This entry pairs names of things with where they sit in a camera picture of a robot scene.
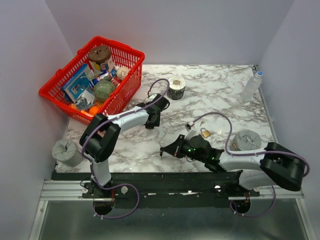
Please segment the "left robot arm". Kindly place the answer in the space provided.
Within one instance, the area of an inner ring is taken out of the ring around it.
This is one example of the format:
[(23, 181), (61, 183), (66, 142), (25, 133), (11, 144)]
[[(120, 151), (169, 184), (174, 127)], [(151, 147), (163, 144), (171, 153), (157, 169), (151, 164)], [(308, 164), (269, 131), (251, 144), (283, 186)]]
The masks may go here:
[(96, 114), (82, 134), (79, 144), (84, 157), (89, 156), (93, 191), (101, 198), (111, 191), (109, 182), (109, 157), (114, 152), (119, 135), (137, 126), (154, 129), (160, 125), (161, 112), (170, 106), (170, 101), (157, 94), (152, 101), (140, 103), (131, 110), (105, 116)]

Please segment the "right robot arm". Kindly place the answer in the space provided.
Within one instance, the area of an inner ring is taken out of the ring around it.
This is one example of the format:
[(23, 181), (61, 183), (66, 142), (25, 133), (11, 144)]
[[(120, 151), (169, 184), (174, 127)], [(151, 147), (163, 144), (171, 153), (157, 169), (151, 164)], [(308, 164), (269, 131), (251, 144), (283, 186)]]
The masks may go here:
[(201, 135), (186, 138), (181, 134), (160, 152), (202, 162), (213, 173), (241, 171), (239, 178), (230, 183), (230, 191), (236, 196), (273, 185), (298, 192), (310, 170), (303, 157), (276, 142), (269, 142), (265, 148), (235, 152), (214, 148)]

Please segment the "black-headed key bunch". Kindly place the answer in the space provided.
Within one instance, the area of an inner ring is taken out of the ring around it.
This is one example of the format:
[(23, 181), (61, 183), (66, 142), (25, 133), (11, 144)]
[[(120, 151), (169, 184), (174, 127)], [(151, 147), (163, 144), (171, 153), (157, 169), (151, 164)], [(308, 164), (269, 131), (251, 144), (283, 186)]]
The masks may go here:
[(163, 153), (164, 153), (163, 148), (160, 148), (160, 152), (159, 152), (160, 160), (162, 160)]

